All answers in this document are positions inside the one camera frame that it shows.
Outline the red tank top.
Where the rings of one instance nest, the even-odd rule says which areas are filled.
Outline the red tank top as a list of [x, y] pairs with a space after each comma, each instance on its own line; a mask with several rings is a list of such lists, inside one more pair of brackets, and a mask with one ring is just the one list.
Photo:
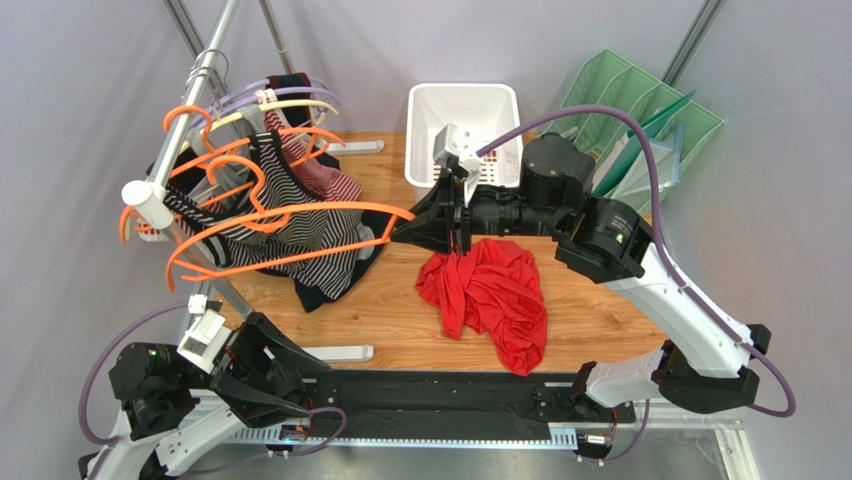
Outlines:
[[548, 312], [534, 255], [512, 241], [483, 239], [464, 256], [434, 254], [415, 289], [440, 310], [442, 333], [486, 333], [501, 365], [526, 377], [543, 361]]

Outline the orange plastic hanger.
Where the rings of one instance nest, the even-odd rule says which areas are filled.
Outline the orange plastic hanger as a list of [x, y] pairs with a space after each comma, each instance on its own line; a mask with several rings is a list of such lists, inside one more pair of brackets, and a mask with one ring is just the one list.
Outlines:
[[[215, 185], [218, 183], [218, 180], [215, 178], [215, 171], [221, 166], [228, 163], [244, 165], [254, 173], [256, 181], [248, 186], [250, 190], [248, 198], [250, 200], [250, 203], [255, 207], [255, 211], [250, 214], [239, 215], [225, 220], [212, 227], [202, 230], [201, 232], [189, 237], [189, 239], [187, 240], [178, 243], [178, 245], [175, 247], [165, 264], [165, 281], [167, 289], [171, 292], [176, 289], [175, 279], [173, 275], [173, 268], [176, 266], [180, 266], [192, 272], [190, 275], [184, 275], [182, 277], [183, 280], [189, 282], [201, 282], [204, 280], [225, 278], [230, 275], [245, 273], [249, 271], [256, 271], [262, 268], [269, 268], [272, 266], [279, 266], [305, 261], [321, 256], [334, 255], [343, 252], [358, 250], [361, 247], [367, 245], [384, 245], [391, 241], [390, 235], [394, 231], [394, 227], [398, 222], [407, 222], [414, 218], [414, 214], [400, 207], [366, 201], [321, 201], [313, 203], [291, 204], [269, 209], [264, 207], [262, 202], [260, 202], [257, 198], [257, 194], [267, 184], [266, 176], [262, 172], [260, 167], [251, 160], [238, 155], [226, 154], [223, 156], [219, 156], [216, 159], [213, 159], [210, 162], [209, 167], [200, 169], [205, 172], [205, 175], [208, 178], [209, 182]], [[268, 260], [226, 270], [214, 271], [210, 268], [201, 267], [189, 261], [184, 261], [180, 258], [186, 251], [189, 250], [190, 247], [198, 244], [204, 239], [211, 237], [214, 234], [219, 234], [226, 230], [231, 230], [237, 227], [243, 227], [251, 232], [260, 232], [271, 235], [292, 224], [293, 216], [296, 214], [327, 210], [376, 211], [389, 214], [390, 219], [382, 234], [374, 240], [368, 242], [358, 241], [355, 243], [332, 246], [320, 250], [312, 250], [305, 253], [285, 256], [274, 260]]]

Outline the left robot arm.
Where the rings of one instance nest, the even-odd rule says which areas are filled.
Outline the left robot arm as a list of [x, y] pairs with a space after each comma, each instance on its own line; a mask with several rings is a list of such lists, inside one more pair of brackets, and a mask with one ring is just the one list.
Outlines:
[[214, 309], [176, 344], [131, 343], [109, 372], [120, 402], [110, 438], [79, 459], [83, 479], [178, 479], [244, 429], [310, 419], [307, 373], [328, 363], [254, 312], [236, 329]]

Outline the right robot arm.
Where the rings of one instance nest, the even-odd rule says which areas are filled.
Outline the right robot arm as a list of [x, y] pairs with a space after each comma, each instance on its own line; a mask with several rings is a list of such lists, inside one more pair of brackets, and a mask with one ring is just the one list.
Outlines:
[[525, 145], [519, 184], [480, 185], [470, 200], [455, 159], [440, 164], [435, 186], [397, 227], [395, 243], [439, 254], [464, 254], [475, 235], [539, 236], [555, 242], [568, 269], [618, 293], [666, 335], [652, 352], [616, 363], [589, 362], [572, 387], [587, 408], [663, 398], [690, 412], [746, 407], [759, 376], [749, 368], [770, 331], [729, 318], [710, 301], [696, 303], [632, 207], [592, 191], [594, 160], [571, 141], [545, 134]]

